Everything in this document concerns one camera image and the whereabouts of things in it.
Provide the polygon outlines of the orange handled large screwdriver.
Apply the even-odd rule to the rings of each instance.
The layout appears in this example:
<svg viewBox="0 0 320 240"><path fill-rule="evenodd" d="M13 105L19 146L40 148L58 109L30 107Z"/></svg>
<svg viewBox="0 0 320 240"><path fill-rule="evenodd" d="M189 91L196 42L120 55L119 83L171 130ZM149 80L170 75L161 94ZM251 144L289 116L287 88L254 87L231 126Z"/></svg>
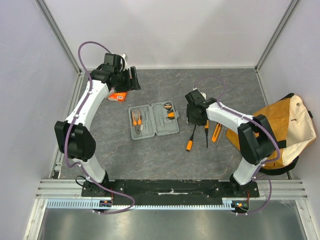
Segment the orange handled large screwdriver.
<svg viewBox="0 0 320 240"><path fill-rule="evenodd" d="M187 152L190 152L191 149L192 149L193 142L194 142L194 134L195 134L196 127L197 127L197 126L195 125L194 128L193 128L192 134L191 134L191 136L190 136L190 138L189 138L189 140L188 140L188 142L187 142L187 145L186 145L186 148L185 148L185 150L186 150Z"/></svg>

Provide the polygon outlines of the orange pliers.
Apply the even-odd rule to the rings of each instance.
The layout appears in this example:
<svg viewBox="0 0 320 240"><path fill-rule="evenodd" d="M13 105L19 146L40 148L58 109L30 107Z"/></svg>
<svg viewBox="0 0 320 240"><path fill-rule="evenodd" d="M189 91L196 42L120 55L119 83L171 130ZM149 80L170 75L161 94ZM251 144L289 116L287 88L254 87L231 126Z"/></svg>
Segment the orange pliers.
<svg viewBox="0 0 320 240"><path fill-rule="evenodd" d="M144 129L144 125L142 121L142 113L139 108L131 111L131 119L135 133L140 136Z"/></svg>

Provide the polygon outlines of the grey plastic tool case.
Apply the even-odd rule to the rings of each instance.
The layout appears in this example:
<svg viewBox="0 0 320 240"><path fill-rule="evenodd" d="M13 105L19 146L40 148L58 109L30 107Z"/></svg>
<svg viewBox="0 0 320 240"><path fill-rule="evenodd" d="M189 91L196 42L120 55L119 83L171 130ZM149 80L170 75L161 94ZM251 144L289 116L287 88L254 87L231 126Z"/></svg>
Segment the grey plastic tool case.
<svg viewBox="0 0 320 240"><path fill-rule="evenodd" d="M175 113L175 119L170 120L167 118L167 110L164 108L164 104L170 102L172 109ZM140 109L143 123L143 130L141 135L135 133L132 125L131 111ZM128 115L130 120L130 133L131 138L134 141L152 138L154 136L167 136L176 134L180 131L178 124L179 112L175 109L172 101L162 101L153 103L151 105L139 105L133 106L128 109Z"/></svg>

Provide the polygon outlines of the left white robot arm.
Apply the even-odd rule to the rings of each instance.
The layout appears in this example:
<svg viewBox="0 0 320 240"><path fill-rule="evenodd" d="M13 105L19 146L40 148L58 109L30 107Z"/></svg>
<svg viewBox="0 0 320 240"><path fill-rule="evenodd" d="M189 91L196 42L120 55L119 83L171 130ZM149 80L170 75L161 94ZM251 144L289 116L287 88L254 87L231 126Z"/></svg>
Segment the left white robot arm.
<svg viewBox="0 0 320 240"><path fill-rule="evenodd" d="M105 98L140 89L134 66L122 70L101 66L88 75L86 89L75 109L64 121L57 121L54 125L65 164L68 168L78 166L86 179L94 183L92 190L98 196L106 196L110 192L110 184L107 182L107 172L95 156L96 141L90 133L92 120Z"/></svg>

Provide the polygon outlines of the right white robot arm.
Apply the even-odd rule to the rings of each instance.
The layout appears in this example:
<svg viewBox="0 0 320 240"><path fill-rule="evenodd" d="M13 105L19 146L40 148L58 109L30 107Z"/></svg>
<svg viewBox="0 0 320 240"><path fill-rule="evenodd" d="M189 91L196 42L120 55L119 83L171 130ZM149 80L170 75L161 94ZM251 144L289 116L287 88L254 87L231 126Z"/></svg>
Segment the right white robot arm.
<svg viewBox="0 0 320 240"><path fill-rule="evenodd" d="M264 115L252 116L235 111L214 98L203 97L187 100L187 120L190 124L203 126L207 121L217 122L237 133L240 164L230 176L229 191L235 197L242 196L268 157L280 149L268 119Z"/></svg>

